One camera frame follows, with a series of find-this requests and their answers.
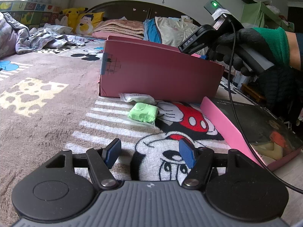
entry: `black cable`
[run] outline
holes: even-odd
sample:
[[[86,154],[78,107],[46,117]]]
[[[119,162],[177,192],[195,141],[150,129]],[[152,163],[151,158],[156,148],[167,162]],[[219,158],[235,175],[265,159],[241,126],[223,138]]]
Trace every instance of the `black cable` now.
[[[265,164],[264,162],[260,159],[260,157],[257,155],[257,153],[255,152],[255,150],[252,148],[251,144],[249,143],[246,135],[244,134],[243,130],[242,130],[242,127],[241,127],[241,124],[239,122],[239,119],[238,119],[238,116],[237,116],[237,113],[236,113],[236,110],[234,108],[234,101],[232,99],[232,96],[231,96],[231,89],[230,89],[230,75],[231,75],[231,66],[232,66],[232,63],[233,63],[233,60],[234,60],[234,48],[235,48],[235,45],[236,45],[236,30],[234,28],[234,24],[232,23],[232,21],[229,21],[231,23],[231,26],[232,26],[232,29],[234,30],[234,45],[232,47],[232,52],[231,52],[231,59],[230,59],[230,62],[229,62],[229,70],[228,70],[228,95],[229,95],[229,99],[230,99],[230,103],[231,103],[231,109],[234,113],[234,117],[236,119],[236,122],[237,122],[237,125],[238,125],[238,128],[239,128],[239,131],[241,132],[242,136],[243,136],[243,139],[244,141],[246,142],[248,148],[250,149],[251,153],[254,155],[254,157],[256,158],[256,160],[261,164],[261,166],[267,170],[271,175],[273,175],[276,179],[278,179],[281,183],[283,183],[286,187],[288,187],[289,189],[292,189],[300,194],[303,194],[303,190],[302,189],[299,189],[287,182],[285,182],[284,180],[282,180],[281,178],[279,178],[277,175],[275,175]]]

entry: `stuffed toy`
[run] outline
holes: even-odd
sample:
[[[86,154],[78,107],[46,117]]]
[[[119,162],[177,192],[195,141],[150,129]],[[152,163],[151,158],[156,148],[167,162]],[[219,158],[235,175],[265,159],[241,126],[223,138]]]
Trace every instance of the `stuffed toy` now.
[[[75,31],[77,26],[77,19],[81,12],[85,12],[88,10],[87,7],[78,7],[78,8],[67,8],[62,10],[59,14],[64,14],[63,18],[61,20],[56,19],[55,24],[61,25],[61,26],[68,26],[73,28],[73,31]]]
[[[103,14],[104,12],[80,14],[77,20],[76,34],[90,35],[102,21]]]

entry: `folded blanket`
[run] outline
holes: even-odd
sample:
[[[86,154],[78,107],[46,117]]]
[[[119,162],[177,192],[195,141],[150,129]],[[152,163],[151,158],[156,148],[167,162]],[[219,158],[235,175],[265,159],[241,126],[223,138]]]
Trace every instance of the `folded blanket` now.
[[[143,39],[144,25],[139,21],[131,21],[126,19],[110,19],[101,21],[93,32],[117,32]]]
[[[84,46],[85,38],[74,35],[59,35],[50,28],[44,28],[30,35],[28,28],[11,17],[9,13],[3,14],[7,23],[18,34],[15,49],[17,54],[25,54],[42,49],[59,49],[64,45]]]

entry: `pink box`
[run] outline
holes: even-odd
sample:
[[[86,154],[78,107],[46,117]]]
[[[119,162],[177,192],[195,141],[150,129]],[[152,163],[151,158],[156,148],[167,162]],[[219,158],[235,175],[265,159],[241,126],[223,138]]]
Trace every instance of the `pink box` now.
[[[157,100],[201,103],[214,97],[224,66],[180,53],[175,47],[109,36],[104,45],[101,96],[148,94]]]

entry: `yellow cushion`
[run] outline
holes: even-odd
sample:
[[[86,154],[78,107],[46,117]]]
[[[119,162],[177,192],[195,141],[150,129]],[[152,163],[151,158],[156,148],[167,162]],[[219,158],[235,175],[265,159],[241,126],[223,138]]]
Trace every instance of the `yellow cushion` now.
[[[90,35],[93,29],[102,21],[104,12],[100,13],[83,13],[77,20],[75,33]]]

